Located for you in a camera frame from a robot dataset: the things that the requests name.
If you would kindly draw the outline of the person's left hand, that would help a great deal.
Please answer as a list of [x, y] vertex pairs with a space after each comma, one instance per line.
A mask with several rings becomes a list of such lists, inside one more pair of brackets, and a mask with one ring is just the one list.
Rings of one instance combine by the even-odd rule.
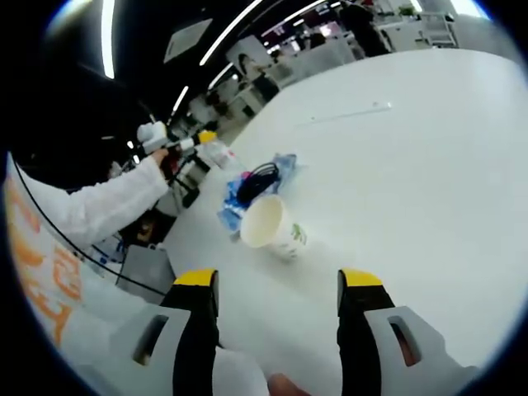
[[162, 171], [174, 173], [178, 169], [179, 154], [175, 150], [160, 148], [151, 153], [150, 156]]

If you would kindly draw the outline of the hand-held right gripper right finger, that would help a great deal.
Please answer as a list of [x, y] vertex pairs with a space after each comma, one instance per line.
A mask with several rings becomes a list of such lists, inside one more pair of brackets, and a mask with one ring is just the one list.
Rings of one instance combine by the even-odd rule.
[[342, 394], [456, 395], [477, 376], [433, 326], [395, 305], [377, 276], [342, 268], [337, 285]]

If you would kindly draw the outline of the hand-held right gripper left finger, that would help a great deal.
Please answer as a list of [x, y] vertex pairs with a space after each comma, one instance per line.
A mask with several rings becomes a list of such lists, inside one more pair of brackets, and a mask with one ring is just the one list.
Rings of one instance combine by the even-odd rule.
[[211, 395], [219, 345], [219, 275], [213, 268], [176, 278], [111, 338], [92, 369], [98, 395]]

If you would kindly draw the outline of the person's right hand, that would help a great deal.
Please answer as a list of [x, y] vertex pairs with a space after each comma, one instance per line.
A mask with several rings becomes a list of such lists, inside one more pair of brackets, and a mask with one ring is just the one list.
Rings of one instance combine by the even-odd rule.
[[284, 374], [273, 374], [267, 381], [270, 396], [310, 396]]

